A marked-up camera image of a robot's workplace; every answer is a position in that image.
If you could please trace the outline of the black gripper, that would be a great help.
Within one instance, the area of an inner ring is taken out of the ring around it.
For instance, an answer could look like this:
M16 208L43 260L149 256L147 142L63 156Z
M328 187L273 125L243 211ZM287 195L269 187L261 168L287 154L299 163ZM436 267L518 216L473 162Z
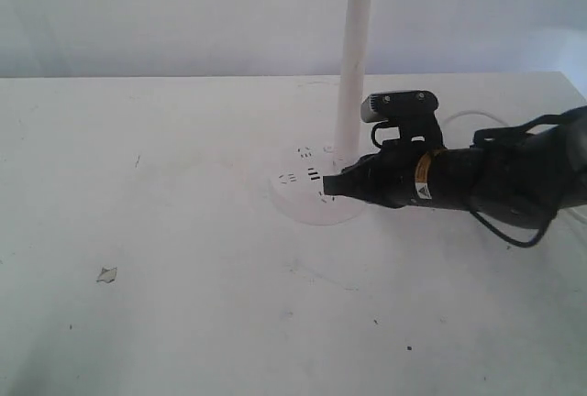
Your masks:
M324 176L323 193L392 209L432 208L434 199L427 177L433 159L434 152L423 148L381 149L360 157L338 175ZM360 170L361 180L347 174Z

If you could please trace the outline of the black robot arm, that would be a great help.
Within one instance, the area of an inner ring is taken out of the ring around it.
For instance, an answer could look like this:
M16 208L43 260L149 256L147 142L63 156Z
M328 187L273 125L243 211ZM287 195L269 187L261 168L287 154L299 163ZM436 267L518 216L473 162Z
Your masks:
M586 203L586 109L477 131L448 149L432 114L387 121L400 137L323 179L324 193L388 208L474 212L537 229Z

